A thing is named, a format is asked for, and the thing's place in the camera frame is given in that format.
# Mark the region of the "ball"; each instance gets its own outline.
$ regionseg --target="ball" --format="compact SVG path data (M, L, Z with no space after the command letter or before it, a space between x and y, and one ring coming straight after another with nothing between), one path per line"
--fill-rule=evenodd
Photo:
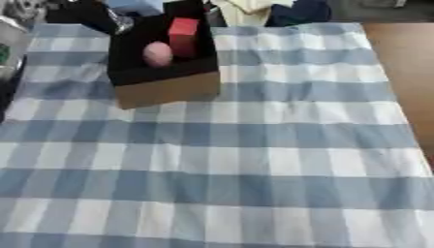
M171 47L165 43L154 42L143 49L143 60L151 67L168 66L172 59Z

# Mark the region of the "fabric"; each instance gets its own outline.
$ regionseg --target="fabric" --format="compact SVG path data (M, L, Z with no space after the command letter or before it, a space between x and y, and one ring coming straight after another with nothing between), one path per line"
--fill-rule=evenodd
M434 247L433 179L357 24L214 29L214 100L119 109L44 25L0 127L0 247Z
M273 4L290 7L295 0L211 0L229 26L265 26Z
M311 22L327 22L331 19L331 8L326 0L296 1L291 8L273 5L265 26L285 27Z

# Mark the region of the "table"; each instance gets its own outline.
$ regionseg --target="table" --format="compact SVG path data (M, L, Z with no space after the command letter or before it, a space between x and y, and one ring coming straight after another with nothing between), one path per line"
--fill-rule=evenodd
M432 173L360 25L214 29L221 95L122 110L43 25L0 126L0 247L434 247Z
M434 24L369 23L367 36L422 149L434 154Z

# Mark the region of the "cardboard box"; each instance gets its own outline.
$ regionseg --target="cardboard box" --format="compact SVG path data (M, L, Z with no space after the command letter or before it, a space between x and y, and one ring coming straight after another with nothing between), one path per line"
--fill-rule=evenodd
M175 17L200 21L196 38L197 56L175 57L168 67L151 68L142 59L143 48L152 42L169 42ZM188 101L220 92L217 51L204 15L202 0L165 4L163 15L143 17L134 29L111 38L108 76L122 109Z

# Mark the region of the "red block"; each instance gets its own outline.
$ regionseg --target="red block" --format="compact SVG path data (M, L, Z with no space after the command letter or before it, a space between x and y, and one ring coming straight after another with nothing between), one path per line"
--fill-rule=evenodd
M196 56L196 34L199 21L191 18L177 17L169 30L170 48L178 57Z

